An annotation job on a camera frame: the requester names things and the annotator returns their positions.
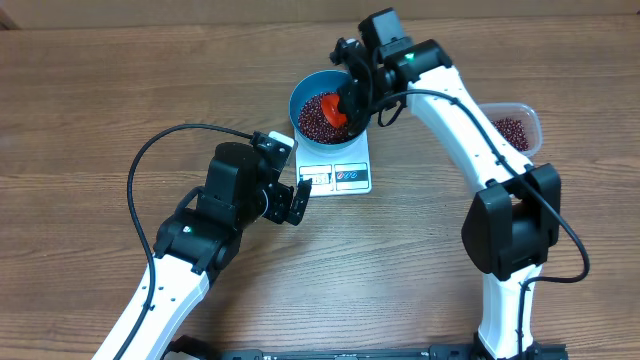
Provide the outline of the red scoop with blue handle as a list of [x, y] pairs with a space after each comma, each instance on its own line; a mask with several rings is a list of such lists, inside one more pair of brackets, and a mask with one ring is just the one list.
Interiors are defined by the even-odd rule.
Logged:
[[342, 128], [347, 125], [347, 116], [339, 110], [340, 96], [338, 94], [323, 95], [320, 104], [323, 115], [333, 128]]

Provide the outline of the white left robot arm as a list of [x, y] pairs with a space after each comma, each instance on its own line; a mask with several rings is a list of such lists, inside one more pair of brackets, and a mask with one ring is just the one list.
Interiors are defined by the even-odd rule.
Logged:
[[96, 358], [162, 358], [186, 317], [237, 255], [249, 225], [260, 217], [276, 224], [302, 221], [310, 181], [296, 187], [279, 181], [296, 146], [272, 132], [248, 144], [216, 147], [205, 184], [192, 189], [159, 227], [151, 263]]

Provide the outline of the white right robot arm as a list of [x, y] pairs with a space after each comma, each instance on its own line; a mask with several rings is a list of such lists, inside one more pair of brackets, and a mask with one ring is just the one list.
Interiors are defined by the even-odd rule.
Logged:
[[414, 42], [391, 9], [363, 20], [358, 39], [340, 38], [330, 59], [349, 72], [336, 111], [351, 135], [372, 116], [408, 109], [446, 149], [473, 195], [461, 229], [483, 275], [483, 315], [470, 359], [565, 359], [563, 345], [541, 345], [530, 321], [535, 280], [559, 237], [561, 182], [536, 167], [494, 127], [434, 40]]

